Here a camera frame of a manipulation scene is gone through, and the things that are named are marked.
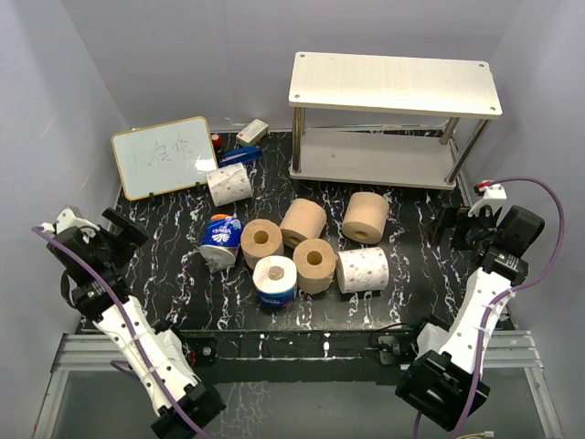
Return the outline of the brown roll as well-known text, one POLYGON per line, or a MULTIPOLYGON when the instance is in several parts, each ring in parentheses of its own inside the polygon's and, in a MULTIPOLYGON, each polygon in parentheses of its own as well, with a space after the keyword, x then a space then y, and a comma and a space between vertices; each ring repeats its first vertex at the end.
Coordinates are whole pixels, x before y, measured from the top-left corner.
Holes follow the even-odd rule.
POLYGON ((388 202, 372 192, 357 192, 349 199, 342 232, 350 240, 365 244, 379 243, 389 212, 388 202))
POLYGON ((331 245, 321 239, 302 241, 293 252, 297 283, 306 294, 320 294, 333 281, 336 257, 331 245))
POLYGON ((321 206, 309 199, 297 198, 280 224, 283 244, 294 249, 302 241, 318 239, 325 224, 326 213, 321 206))
POLYGON ((240 238, 246 264, 253 270, 264 257, 283 256, 284 248, 280 228, 268 219, 255 219, 246 224, 240 238))

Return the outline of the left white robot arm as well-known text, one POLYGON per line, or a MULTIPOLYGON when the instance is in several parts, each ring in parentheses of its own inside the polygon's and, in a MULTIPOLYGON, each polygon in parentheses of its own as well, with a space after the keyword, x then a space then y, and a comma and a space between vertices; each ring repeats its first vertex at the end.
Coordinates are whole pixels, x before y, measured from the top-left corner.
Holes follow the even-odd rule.
POLYGON ((107 208, 109 231, 65 207, 35 229, 63 265, 60 293, 119 349, 142 383, 157 416, 159 438, 207 437, 204 428, 226 407, 187 361, 188 342, 171 327, 153 328, 122 275, 148 240, 145 228, 107 208))

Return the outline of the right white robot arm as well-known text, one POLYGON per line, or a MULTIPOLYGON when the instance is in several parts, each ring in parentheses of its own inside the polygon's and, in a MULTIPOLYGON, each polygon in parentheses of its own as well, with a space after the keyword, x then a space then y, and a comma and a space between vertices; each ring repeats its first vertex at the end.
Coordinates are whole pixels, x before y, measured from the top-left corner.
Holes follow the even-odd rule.
POLYGON ((433 244, 452 230, 451 246, 471 252, 474 271, 454 322, 445 326, 429 318, 408 339, 414 360, 396 393, 448 432, 489 395, 481 381, 484 351, 511 298, 509 289, 527 278, 522 257, 544 227, 542 218, 519 206, 506 214, 491 207, 473 214, 468 208, 444 206, 429 225, 433 244))

